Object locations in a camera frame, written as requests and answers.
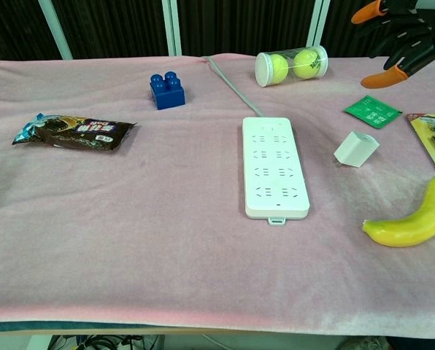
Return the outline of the brown chocolate snack packet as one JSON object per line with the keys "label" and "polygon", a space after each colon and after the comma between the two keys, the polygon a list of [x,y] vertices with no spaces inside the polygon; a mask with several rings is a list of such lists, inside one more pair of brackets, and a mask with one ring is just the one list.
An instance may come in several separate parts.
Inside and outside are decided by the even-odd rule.
{"label": "brown chocolate snack packet", "polygon": [[12,143],[39,142],[68,149],[114,151],[135,126],[129,122],[39,113],[20,129]]}

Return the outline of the blue building block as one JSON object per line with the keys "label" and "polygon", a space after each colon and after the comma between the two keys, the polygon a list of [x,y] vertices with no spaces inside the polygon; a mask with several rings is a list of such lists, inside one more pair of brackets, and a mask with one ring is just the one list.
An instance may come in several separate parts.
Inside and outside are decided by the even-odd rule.
{"label": "blue building block", "polygon": [[185,91],[181,81],[173,71],[164,76],[154,74],[150,77],[150,90],[158,110],[185,105]]}

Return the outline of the yellow banana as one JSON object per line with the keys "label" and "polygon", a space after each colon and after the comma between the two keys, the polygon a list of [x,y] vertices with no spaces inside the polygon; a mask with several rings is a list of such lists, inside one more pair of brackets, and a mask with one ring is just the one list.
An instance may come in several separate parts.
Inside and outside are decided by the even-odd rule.
{"label": "yellow banana", "polygon": [[435,177],[427,184],[420,207],[401,219],[363,223],[362,230],[374,242],[389,247],[416,246],[435,236]]}

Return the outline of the green sachet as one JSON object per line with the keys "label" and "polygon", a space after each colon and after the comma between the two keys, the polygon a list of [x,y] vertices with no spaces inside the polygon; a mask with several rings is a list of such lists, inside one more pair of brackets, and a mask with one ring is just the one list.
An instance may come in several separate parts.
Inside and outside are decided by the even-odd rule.
{"label": "green sachet", "polygon": [[384,128],[402,115],[402,111],[371,96],[364,96],[354,104],[344,108],[343,112],[375,129]]}

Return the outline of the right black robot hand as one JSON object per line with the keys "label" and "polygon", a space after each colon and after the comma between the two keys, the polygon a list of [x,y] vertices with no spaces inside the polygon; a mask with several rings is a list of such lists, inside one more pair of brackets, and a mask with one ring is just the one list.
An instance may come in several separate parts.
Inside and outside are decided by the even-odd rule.
{"label": "right black robot hand", "polygon": [[390,44],[396,46],[382,72],[361,80],[365,88],[396,85],[435,61],[435,0],[373,0],[351,17],[351,23],[360,27],[359,36],[392,29],[372,50],[371,58]]}

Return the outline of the white plug adapter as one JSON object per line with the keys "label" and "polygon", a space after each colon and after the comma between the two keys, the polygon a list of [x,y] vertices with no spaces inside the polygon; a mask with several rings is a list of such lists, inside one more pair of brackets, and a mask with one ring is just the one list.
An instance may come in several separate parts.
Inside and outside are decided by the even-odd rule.
{"label": "white plug adapter", "polygon": [[351,131],[334,152],[339,163],[360,168],[380,146],[369,134]]}

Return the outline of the plain yellow tennis ball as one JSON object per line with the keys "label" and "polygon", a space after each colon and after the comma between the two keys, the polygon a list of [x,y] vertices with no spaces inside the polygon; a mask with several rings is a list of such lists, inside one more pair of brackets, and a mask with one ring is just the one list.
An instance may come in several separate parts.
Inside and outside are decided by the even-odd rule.
{"label": "plain yellow tennis ball", "polygon": [[288,62],[286,58],[279,54],[270,55],[272,62],[272,84],[279,84],[288,75]]}

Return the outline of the pink blanket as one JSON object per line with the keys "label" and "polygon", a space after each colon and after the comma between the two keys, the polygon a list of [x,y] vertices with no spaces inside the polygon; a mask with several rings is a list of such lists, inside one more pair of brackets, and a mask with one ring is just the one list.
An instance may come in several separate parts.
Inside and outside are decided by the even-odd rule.
{"label": "pink blanket", "polygon": [[[319,80],[259,87],[252,56],[0,61],[0,322],[78,321],[435,338],[435,237],[374,243],[367,219],[420,204],[430,161],[405,116],[377,130],[343,112],[383,58],[332,58]],[[185,105],[158,110],[173,71]],[[251,110],[294,129],[303,220],[245,214]],[[37,114],[134,123],[114,151],[12,143]],[[360,167],[334,152],[380,144]]]}

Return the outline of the white frame post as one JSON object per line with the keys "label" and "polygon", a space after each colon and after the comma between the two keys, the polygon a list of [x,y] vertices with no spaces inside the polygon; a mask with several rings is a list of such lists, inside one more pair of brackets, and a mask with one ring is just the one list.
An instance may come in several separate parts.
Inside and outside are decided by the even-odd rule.
{"label": "white frame post", "polygon": [[180,21],[177,0],[161,0],[166,31],[166,42],[170,56],[181,56]]}
{"label": "white frame post", "polygon": [[330,3],[331,0],[315,0],[309,23],[306,47],[318,46],[320,44]]}
{"label": "white frame post", "polygon": [[58,48],[58,51],[61,55],[61,58],[65,61],[72,60],[72,52],[69,48],[69,44],[66,40],[52,0],[38,0],[38,3],[45,17],[46,23],[50,29],[50,33],[53,36],[56,47]]}

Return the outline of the black pleated curtain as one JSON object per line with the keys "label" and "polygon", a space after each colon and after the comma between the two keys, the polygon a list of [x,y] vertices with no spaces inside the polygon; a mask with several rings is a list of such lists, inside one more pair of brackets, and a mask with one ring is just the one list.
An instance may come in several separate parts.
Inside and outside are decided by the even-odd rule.
{"label": "black pleated curtain", "polygon": [[[75,59],[165,56],[161,0],[51,0]],[[350,19],[370,0],[330,0],[320,43],[333,58],[371,55],[392,27],[360,36]],[[256,55],[307,43],[315,0],[177,0],[183,55]],[[0,60],[58,60],[38,0],[0,0]]]}

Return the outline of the clear tennis ball tube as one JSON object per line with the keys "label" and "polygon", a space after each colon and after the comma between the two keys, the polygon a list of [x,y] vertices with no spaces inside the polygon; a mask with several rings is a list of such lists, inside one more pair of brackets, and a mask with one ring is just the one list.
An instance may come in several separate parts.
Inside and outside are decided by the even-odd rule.
{"label": "clear tennis ball tube", "polygon": [[293,71],[293,59],[296,56],[297,53],[301,52],[305,49],[311,49],[318,53],[319,59],[320,59],[320,70],[317,73],[317,75],[311,79],[320,79],[325,75],[325,73],[328,70],[328,54],[323,46],[312,46],[312,47],[300,47],[296,49],[290,49],[290,50],[280,50],[280,51],[273,51],[273,52],[260,52],[256,56],[255,60],[255,78],[259,86],[261,87],[268,87],[272,86],[272,62],[270,55],[271,54],[279,54],[282,55],[284,58],[286,58],[288,62],[288,75],[285,78],[284,81],[282,81],[279,84],[274,85],[280,85],[280,84],[286,84],[289,82],[298,82],[298,81],[304,81],[304,80],[311,80],[311,79],[301,79],[297,77],[294,74]]}

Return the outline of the white power strip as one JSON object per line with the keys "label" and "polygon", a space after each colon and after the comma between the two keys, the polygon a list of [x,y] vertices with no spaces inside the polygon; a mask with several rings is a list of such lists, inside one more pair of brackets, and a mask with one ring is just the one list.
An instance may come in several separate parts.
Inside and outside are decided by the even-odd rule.
{"label": "white power strip", "polygon": [[307,217],[309,196],[290,120],[244,118],[242,150],[246,215],[273,226]]}

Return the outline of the printed yellow tennis ball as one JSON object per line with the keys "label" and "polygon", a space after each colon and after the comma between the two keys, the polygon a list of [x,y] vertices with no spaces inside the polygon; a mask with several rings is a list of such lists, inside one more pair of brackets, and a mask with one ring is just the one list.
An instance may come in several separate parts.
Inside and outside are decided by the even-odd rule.
{"label": "printed yellow tennis ball", "polygon": [[294,74],[301,79],[311,79],[320,70],[320,59],[316,51],[305,49],[297,53],[293,59]]}

